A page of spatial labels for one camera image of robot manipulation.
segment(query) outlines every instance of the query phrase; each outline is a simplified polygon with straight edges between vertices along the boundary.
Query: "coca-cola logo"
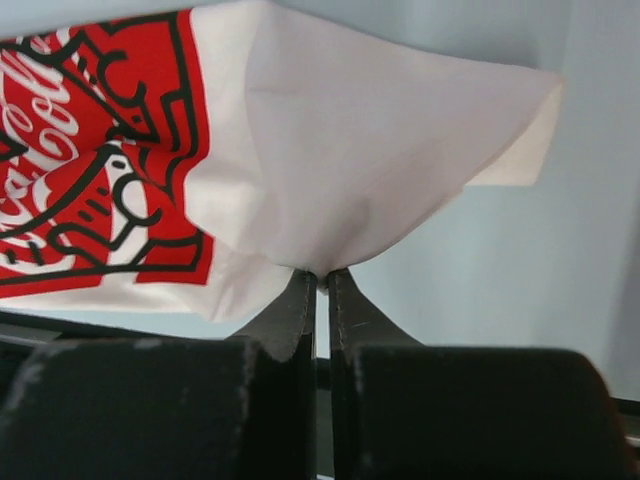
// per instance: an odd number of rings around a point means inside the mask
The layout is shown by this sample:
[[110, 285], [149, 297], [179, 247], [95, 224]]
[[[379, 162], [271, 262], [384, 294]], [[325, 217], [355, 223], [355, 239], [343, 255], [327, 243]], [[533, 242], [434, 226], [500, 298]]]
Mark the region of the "coca-cola logo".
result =
[[208, 151], [188, 15], [0, 42], [0, 297], [206, 281], [182, 192]]

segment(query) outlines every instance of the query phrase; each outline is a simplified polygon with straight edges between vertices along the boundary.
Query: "light blue wall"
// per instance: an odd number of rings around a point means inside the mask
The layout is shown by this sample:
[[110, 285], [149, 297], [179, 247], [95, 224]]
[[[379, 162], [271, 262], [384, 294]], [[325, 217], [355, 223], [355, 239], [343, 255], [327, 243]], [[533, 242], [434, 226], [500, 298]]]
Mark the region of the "light blue wall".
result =
[[[22, 0], [4, 12], [0, 32], [194, 3]], [[640, 318], [634, 323], [638, 310], [629, 302], [620, 307], [634, 272], [628, 259], [640, 178], [640, 2], [580, 0], [573, 9], [570, 0], [283, 3], [429, 51], [565, 74], [561, 122], [535, 187], [469, 188], [354, 274], [385, 312], [427, 343], [574, 348], [605, 372], [616, 394], [640, 398], [640, 355], [629, 340], [640, 338], [640, 327], [633, 328]], [[321, 298], [325, 355], [326, 307]], [[224, 336], [237, 327], [188, 315], [73, 317], [188, 336]]]

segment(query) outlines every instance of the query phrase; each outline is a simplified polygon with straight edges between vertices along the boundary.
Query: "fabric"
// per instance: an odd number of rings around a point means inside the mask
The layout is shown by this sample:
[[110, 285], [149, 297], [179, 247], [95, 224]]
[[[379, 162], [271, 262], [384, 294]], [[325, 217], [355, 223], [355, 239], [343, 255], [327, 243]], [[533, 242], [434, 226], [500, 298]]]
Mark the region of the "fabric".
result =
[[472, 184], [530, 185], [562, 79], [264, 1], [0, 43], [0, 307], [235, 320]]

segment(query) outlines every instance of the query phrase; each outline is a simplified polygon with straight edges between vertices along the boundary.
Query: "red print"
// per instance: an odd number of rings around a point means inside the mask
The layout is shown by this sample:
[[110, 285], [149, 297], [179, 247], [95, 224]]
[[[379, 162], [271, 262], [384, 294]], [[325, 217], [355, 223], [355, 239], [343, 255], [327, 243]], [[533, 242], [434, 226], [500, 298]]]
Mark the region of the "red print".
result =
[[0, 298], [206, 282], [213, 238], [184, 212], [209, 150], [189, 15], [0, 42]]

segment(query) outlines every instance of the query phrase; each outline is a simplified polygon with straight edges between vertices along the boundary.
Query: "red graphic print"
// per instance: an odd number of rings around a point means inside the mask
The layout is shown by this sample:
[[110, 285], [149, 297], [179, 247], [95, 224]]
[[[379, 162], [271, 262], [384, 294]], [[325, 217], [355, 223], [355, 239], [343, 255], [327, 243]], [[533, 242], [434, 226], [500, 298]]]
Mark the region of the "red graphic print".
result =
[[209, 151], [189, 15], [0, 42], [0, 298], [206, 282], [213, 238], [184, 211]]

